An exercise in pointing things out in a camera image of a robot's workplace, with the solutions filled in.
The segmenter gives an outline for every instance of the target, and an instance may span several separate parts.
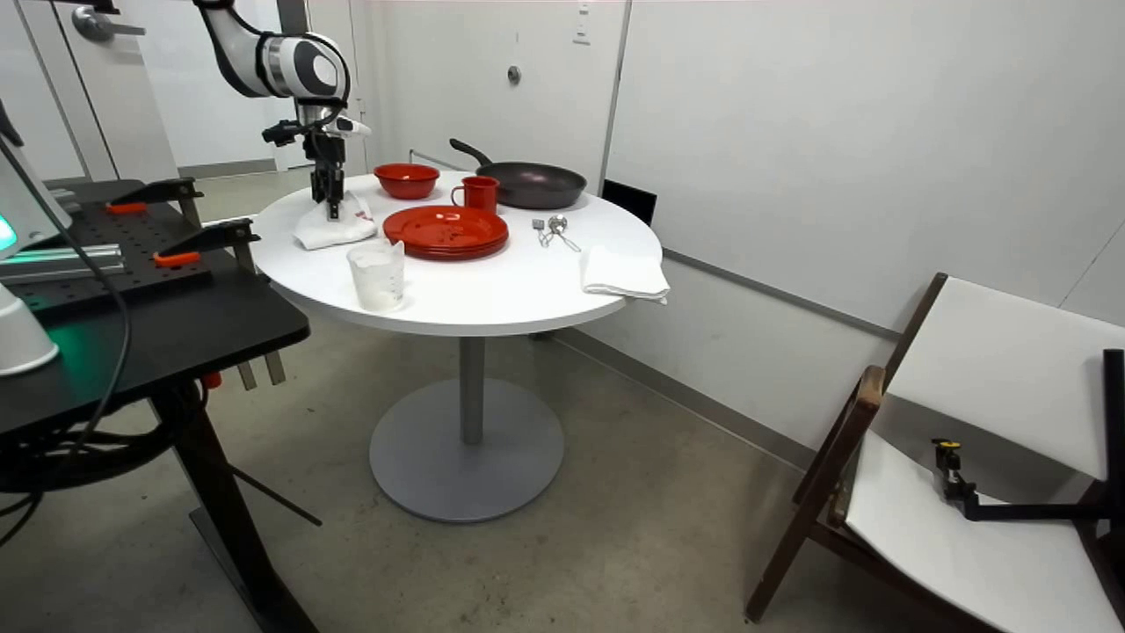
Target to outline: gray floor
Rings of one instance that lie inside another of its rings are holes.
[[[210,175],[203,213],[251,213],[296,185],[303,175]],[[245,488],[283,578],[328,633],[935,627],[821,546],[798,556],[767,623],[742,623],[798,471],[568,337],[488,345],[488,373],[543,394],[568,426],[556,485],[491,525],[420,521],[375,488],[367,447],[381,412],[453,376],[459,345],[311,320],[312,337],[285,352],[289,385],[242,390],[228,373],[210,420],[234,465],[325,521]],[[149,420],[137,405],[113,426]],[[174,455],[51,496],[0,548],[0,631],[255,631],[187,521],[194,507]]]

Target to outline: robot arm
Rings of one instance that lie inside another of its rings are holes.
[[[352,94],[352,73],[341,51],[321,36],[256,32],[235,15],[235,0],[194,2],[209,26],[219,70],[235,93],[245,97],[296,97],[300,120],[283,120],[265,129],[265,142],[289,143],[300,135],[305,138],[312,202],[325,202],[328,213],[337,219],[346,197],[341,129],[352,129],[350,120],[337,120]]]

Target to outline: white cloth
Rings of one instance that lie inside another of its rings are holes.
[[[328,245],[341,245],[341,242],[364,242],[375,232],[381,232],[381,222],[367,209],[367,202],[360,202],[357,192],[346,192],[337,219],[328,219],[328,209],[317,205],[312,210],[305,210],[296,222],[292,235],[303,251],[328,251]]]
[[[661,254],[653,256],[621,256],[611,251],[584,251],[584,292],[592,294],[628,294],[667,301],[667,277],[661,271]]]

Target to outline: cable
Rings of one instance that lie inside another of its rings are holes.
[[[38,191],[38,183],[20,169],[20,161],[14,158],[14,150],[0,142],[0,150],[5,158],[14,164],[14,174],[20,175],[20,183],[33,191],[37,205],[47,210],[51,225],[68,238],[68,245],[79,254],[79,260],[84,266],[91,266],[91,276],[98,277],[98,285],[105,290],[105,294],[113,300],[115,312],[121,312],[121,348],[115,348],[115,363],[113,363],[113,373],[110,373],[110,385],[94,405],[94,414],[88,420],[84,434],[69,442],[69,457],[82,455],[82,447],[88,442],[88,435],[98,430],[101,414],[110,412],[110,401],[121,388],[121,376],[128,368],[128,359],[134,352],[134,312],[128,306],[128,300],[113,290],[113,280],[105,277],[105,271],[68,235],[68,225],[51,210],[51,202],[47,192]],[[0,533],[0,548],[20,533],[20,529],[33,521],[33,514],[38,510],[47,488],[68,471],[69,462],[65,462],[38,488],[33,488],[24,496],[24,502],[14,502],[14,507],[24,507],[24,514]]]

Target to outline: desk leg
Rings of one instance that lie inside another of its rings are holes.
[[[381,488],[433,521],[491,521],[539,498],[563,465],[563,426],[528,390],[487,380],[487,340],[462,340],[462,380],[421,388],[375,426]]]
[[[168,380],[153,390],[153,409],[162,420],[187,480],[194,483],[214,533],[242,580],[242,598],[265,631],[311,633],[317,631],[303,606],[283,583],[260,533],[251,521],[242,491],[228,475],[210,420],[189,380]]]

